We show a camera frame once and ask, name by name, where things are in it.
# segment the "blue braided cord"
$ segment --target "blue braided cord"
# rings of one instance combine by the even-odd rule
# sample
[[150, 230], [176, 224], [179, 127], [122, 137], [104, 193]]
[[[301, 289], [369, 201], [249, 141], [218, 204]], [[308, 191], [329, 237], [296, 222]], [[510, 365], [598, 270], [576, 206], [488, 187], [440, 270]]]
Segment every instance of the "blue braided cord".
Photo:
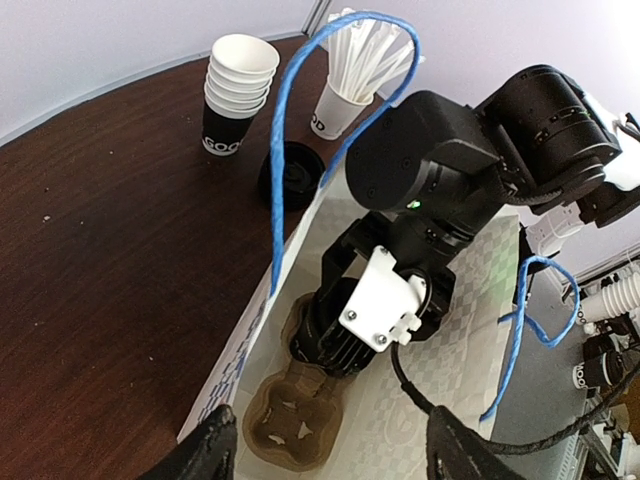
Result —
[[322, 177], [320, 187], [323, 187], [327, 181], [333, 175], [335, 169], [338, 167], [340, 159], [345, 156], [347, 150], [351, 144], [364, 132], [369, 126], [375, 122], [380, 116], [392, 105], [393, 102], [398, 100], [402, 93], [406, 90], [411, 80], [415, 76], [418, 68], [421, 47], [418, 33], [407, 22], [400, 18], [385, 15], [377, 12], [355, 12], [344, 17], [340, 17], [331, 23], [322, 27], [311, 39], [309, 39], [300, 49], [295, 53], [282, 77], [282, 83], [280, 84], [280, 90], [278, 91], [278, 99], [276, 101], [275, 111], [273, 113], [273, 121], [271, 123], [271, 230], [273, 234], [273, 265], [271, 269], [271, 293], [276, 291], [278, 285], [278, 279], [280, 278], [280, 272], [282, 270], [282, 259], [284, 257], [284, 205], [282, 198], [282, 176], [284, 174], [284, 123], [285, 114], [287, 111], [287, 102], [289, 99], [289, 93], [293, 86], [293, 81], [298, 74], [298, 71], [302, 67], [302, 64], [307, 60], [309, 55], [315, 50], [315, 48], [324, 42], [327, 37], [337, 32], [341, 28], [359, 21], [359, 20], [379, 20], [382, 22], [391, 23], [404, 29], [414, 44], [413, 62], [407, 72], [406, 77], [400, 86], [394, 91], [389, 98], [387, 98], [383, 104], [364, 122], [362, 122], [354, 132], [342, 144], [340, 149], [336, 152], [333, 159], [329, 163], [325, 175]]
[[[529, 285], [527, 283], [527, 272], [529, 270], [529, 265], [534, 263], [541, 263], [543, 265], [547, 265], [549, 267], [555, 268], [558, 270], [571, 284], [571, 288], [575, 294], [575, 304], [573, 306], [573, 311], [571, 312], [571, 316], [567, 320], [566, 325], [563, 327], [562, 331], [555, 337], [549, 338], [547, 332], [540, 326], [538, 322], [536, 322], [533, 318], [529, 317], [525, 313], [526, 301], [527, 301], [527, 291], [529, 290]], [[522, 343], [522, 333], [524, 329], [525, 323], [531, 327], [533, 332], [538, 337], [538, 340], [548, 348], [555, 348], [560, 344], [560, 342], [567, 336], [569, 330], [573, 327], [576, 322], [576, 318], [578, 317], [578, 312], [580, 310], [580, 295], [578, 292], [578, 283], [575, 278], [571, 276], [571, 274], [565, 270], [558, 263], [554, 262], [550, 258], [539, 257], [537, 255], [531, 256], [527, 258], [520, 267], [520, 271], [518, 272], [518, 288], [516, 295], [516, 311], [512, 313], [508, 313], [498, 320], [499, 323], [506, 321], [515, 321], [515, 330], [513, 332], [513, 342], [511, 344], [511, 352], [509, 353], [509, 363], [507, 364], [507, 369], [504, 373], [500, 381], [500, 387], [498, 389], [498, 394], [496, 398], [493, 400], [491, 406], [480, 416], [480, 421], [491, 418], [495, 415], [498, 405], [502, 401], [502, 397], [504, 393], [507, 391], [507, 387], [509, 386], [509, 382], [511, 381], [511, 376], [513, 375], [513, 370], [516, 366], [516, 361], [518, 360], [518, 355], [520, 354], [520, 345]]]

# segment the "robotic arm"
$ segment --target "robotic arm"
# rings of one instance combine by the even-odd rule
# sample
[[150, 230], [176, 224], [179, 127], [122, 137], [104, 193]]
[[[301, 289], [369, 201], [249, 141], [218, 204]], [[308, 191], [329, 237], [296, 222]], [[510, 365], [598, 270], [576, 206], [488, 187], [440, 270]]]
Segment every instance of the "robotic arm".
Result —
[[[633, 210], [639, 140], [631, 117], [616, 118], [545, 65], [517, 73], [476, 108], [414, 93], [347, 153], [349, 189], [370, 213], [325, 252], [292, 354], [342, 377], [394, 341], [428, 338], [449, 309], [447, 265], [505, 204], [546, 214], [555, 233]], [[344, 276], [357, 255], [364, 274]]]

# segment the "white paper cup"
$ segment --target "white paper cup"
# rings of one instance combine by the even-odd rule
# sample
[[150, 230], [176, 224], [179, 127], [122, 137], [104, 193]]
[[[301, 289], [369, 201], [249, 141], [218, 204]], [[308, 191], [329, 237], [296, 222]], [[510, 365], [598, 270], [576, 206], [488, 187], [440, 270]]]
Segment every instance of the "white paper cup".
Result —
[[269, 95], [269, 87], [265, 87], [262, 90], [256, 90], [254, 92], [235, 92], [233, 90], [229, 90], [228, 88], [223, 87], [218, 84], [215, 80], [213, 80], [208, 74], [206, 77], [207, 85], [211, 88], [211, 90], [229, 100], [239, 100], [239, 101], [251, 101], [257, 100], [264, 96]]
[[204, 84], [204, 93], [205, 95], [217, 103], [218, 105], [228, 108], [230, 110], [253, 110], [256, 107], [262, 107], [267, 101], [267, 96], [263, 95], [261, 97], [255, 98], [253, 100], [233, 100], [231, 98], [227, 98], [222, 94], [215, 92], [211, 85], [205, 82]]
[[234, 33], [220, 37], [211, 48], [211, 60], [222, 73], [254, 79], [273, 76], [280, 54], [264, 40]]
[[273, 82], [273, 75], [268, 79], [259, 79], [257, 81], [251, 81], [246, 79], [240, 79], [239, 81], [229, 79], [225, 77], [222, 73], [218, 72], [213, 64], [209, 63], [209, 67], [207, 68], [207, 74], [218, 84], [227, 88], [229, 90], [233, 90], [234, 92], [255, 92], [259, 90], [263, 90], [266, 87], [271, 86]]
[[365, 102], [355, 102], [344, 98], [336, 92], [327, 78], [327, 83], [311, 118], [311, 130], [320, 138], [335, 140], [372, 102], [373, 95]]
[[226, 118], [231, 118], [232, 120], [242, 120], [243, 118], [249, 118], [255, 116], [261, 109], [264, 107], [264, 103], [267, 102], [267, 99], [264, 99], [264, 103], [259, 105], [258, 107], [252, 110], [234, 110], [232, 108], [227, 108], [222, 105], [219, 105], [214, 100], [209, 98], [207, 95], [204, 96], [204, 100], [209, 106], [211, 110], [216, 112], [218, 115], [222, 115]]

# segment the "stack of paper cups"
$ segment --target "stack of paper cups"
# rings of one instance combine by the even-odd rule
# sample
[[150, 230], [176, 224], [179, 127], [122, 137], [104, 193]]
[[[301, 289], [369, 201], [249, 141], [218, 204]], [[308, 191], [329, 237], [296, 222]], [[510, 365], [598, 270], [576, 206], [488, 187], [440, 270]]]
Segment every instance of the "stack of paper cups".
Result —
[[233, 34], [216, 40], [204, 84], [202, 145], [209, 153], [238, 151], [267, 102], [279, 63], [278, 51], [259, 38]]

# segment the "dark wooden tabletop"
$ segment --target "dark wooden tabletop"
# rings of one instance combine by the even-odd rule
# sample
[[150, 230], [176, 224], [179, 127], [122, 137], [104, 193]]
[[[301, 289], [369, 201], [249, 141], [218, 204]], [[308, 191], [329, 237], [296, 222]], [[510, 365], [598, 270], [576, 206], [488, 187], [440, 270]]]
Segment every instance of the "dark wooden tabletop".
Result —
[[[207, 60], [58, 115], [0, 149], [0, 478], [128, 479], [176, 434], [271, 258], [255, 191], [284, 65], [240, 151], [200, 143]], [[295, 84], [287, 138], [326, 76]], [[291, 232], [299, 216], [289, 215]]]

